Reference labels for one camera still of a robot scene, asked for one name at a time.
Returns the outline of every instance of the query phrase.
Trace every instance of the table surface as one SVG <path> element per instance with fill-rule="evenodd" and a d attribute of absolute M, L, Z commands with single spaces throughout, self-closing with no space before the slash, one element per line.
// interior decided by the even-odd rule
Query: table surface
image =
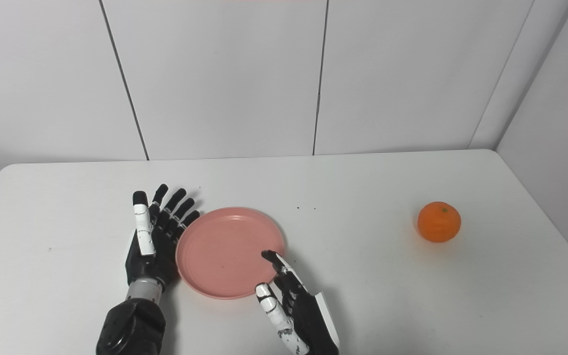
<path fill-rule="evenodd" d="M 22 164 L 0 173 L 0 354 L 94 353 L 126 295 L 131 194 L 166 182 L 201 211 L 273 218 L 287 258 L 323 290 L 341 353 L 568 354 L 568 244 L 496 153 Z M 444 244 L 414 229 L 442 200 Z M 162 353 L 286 355 L 254 297 L 162 299 Z"/>

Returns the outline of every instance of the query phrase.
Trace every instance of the white finger segment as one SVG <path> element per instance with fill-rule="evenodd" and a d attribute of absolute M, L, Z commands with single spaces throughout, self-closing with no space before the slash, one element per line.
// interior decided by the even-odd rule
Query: white finger segment
<path fill-rule="evenodd" d="M 150 224 L 148 206 L 143 204 L 133 205 L 133 210 L 135 211 L 135 227 L 137 229 L 137 241 L 140 245 L 140 252 L 142 256 L 154 255 L 155 245 L 150 235 L 153 228 Z"/>
<path fill-rule="evenodd" d="M 315 300 L 317 301 L 317 305 L 319 306 L 319 311 L 321 312 L 321 316 L 325 323 L 325 328 L 327 328 L 327 332 L 330 334 L 332 338 L 332 342 L 338 348 L 341 346 L 341 342 L 339 341 L 339 335 L 336 333 L 336 327 L 334 326 L 334 322 L 332 321 L 332 315 L 330 314 L 330 310 L 327 308 L 327 304 L 325 303 L 325 298 L 323 293 L 318 293 L 315 296 Z"/>
<path fill-rule="evenodd" d="M 306 355 L 310 349 L 302 339 L 295 333 L 293 328 L 293 320 L 286 316 L 284 308 L 275 298 L 275 295 L 269 290 L 268 285 L 260 284 L 255 287 L 255 294 L 260 300 L 260 305 L 266 315 L 269 317 L 271 324 L 278 332 L 278 336 L 284 342 L 284 345 L 295 355 Z"/>

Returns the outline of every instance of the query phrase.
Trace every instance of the pink plate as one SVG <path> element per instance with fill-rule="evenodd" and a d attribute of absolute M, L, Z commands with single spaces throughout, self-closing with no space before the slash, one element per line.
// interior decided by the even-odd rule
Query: pink plate
<path fill-rule="evenodd" d="M 284 255 L 278 227 L 262 213 L 227 207 L 205 214 L 183 232 L 176 261 L 185 283 L 213 298 L 249 296 L 259 283 L 275 276 L 260 252 L 271 249 Z"/>

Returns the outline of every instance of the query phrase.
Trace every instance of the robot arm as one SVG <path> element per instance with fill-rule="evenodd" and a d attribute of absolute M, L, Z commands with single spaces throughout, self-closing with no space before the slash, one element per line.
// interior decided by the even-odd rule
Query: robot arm
<path fill-rule="evenodd" d="M 111 308 L 96 346 L 97 355 L 158 355 L 165 331 L 165 319 L 158 306 L 167 287 L 178 279 L 175 251 L 185 228 L 199 217 L 194 200 L 180 189 L 160 209 L 168 187 L 157 189 L 148 206 L 144 191 L 133 193 L 136 231 L 126 257 L 128 292 L 126 300 Z"/>

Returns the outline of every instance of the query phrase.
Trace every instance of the robotic hand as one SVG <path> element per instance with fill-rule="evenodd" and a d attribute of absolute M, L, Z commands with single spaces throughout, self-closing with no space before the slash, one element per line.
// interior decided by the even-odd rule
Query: robotic hand
<path fill-rule="evenodd" d="M 282 303 L 268 284 L 255 286 L 255 295 L 287 348 L 296 355 L 338 355 L 339 338 L 322 293 L 311 295 L 277 252 L 265 250 L 262 258 L 277 272 Z"/>
<path fill-rule="evenodd" d="M 97 355 L 158 355 L 165 319 L 158 303 L 167 287 L 178 279 L 175 252 L 185 228 L 199 217 L 194 200 L 180 189 L 161 210 L 168 187 L 162 184 L 148 207 L 144 191 L 133 193 L 136 231 L 126 257 L 128 293 L 126 301 L 106 315 L 96 346 Z"/>

